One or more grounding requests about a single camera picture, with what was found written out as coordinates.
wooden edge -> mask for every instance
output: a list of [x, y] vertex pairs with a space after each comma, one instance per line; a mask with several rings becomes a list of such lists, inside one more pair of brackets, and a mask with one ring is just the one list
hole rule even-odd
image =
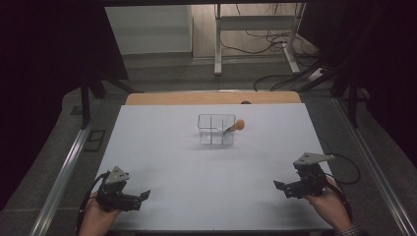
[[126, 105], [208, 105], [208, 104], [301, 103], [295, 91], [209, 91], [132, 93]]

transparent box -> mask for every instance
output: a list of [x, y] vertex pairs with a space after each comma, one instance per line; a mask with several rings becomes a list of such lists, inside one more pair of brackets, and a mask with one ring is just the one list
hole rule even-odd
[[234, 132], [227, 129], [236, 122], [236, 116], [230, 114], [199, 115], [199, 133], [201, 145], [233, 145]]

sleeve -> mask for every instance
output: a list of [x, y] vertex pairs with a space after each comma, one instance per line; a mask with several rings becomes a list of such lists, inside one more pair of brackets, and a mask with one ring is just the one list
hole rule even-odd
[[368, 236], [368, 233], [361, 225], [354, 225], [350, 229], [334, 233], [334, 236]]

white tabletop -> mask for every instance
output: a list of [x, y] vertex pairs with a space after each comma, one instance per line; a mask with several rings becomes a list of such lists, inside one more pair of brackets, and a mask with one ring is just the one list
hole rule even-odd
[[[200, 114], [234, 114], [245, 129], [233, 146], [200, 145]], [[120, 110], [98, 174], [119, 166], [124, 194], [150, 190], [120, 230], [329, 229], [305, 200], [286, 199], [304, 152], [323, 153], [304, 104], [129, 105]], [[330, 173], [327, 163], [321, 164]]]

human hand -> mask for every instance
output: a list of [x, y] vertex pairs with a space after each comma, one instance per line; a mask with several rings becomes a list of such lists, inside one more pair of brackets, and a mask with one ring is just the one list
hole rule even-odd
[[[333, 179], [328, 178], [328, 182], [337, 188]], [[304, 199], [309, 201], [317, 214], [327, 222], [335, 232], [346, 230], [353, 226], [342, 201], [330, 188], [325, 188], [323, 194], [320, 196], [308, 195], [304, 196]]]
[[111, 212], [105, 211], [95, 200], [97, 192], [91, 194], [87, 203], [83, 224], [80, 229], [81, 236], [104, 236], [113, 225], [117, 216], [122, 212], [115, 209]]

